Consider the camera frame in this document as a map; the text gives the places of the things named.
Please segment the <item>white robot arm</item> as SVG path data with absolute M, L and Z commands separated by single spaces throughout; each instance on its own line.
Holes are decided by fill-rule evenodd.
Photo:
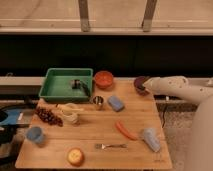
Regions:
M 143 87 L 155 95 L 174 96 L 197 105 L 184 171 L 213 171 L 213 87 L 190 84 L 184 76 L 151 77 Z

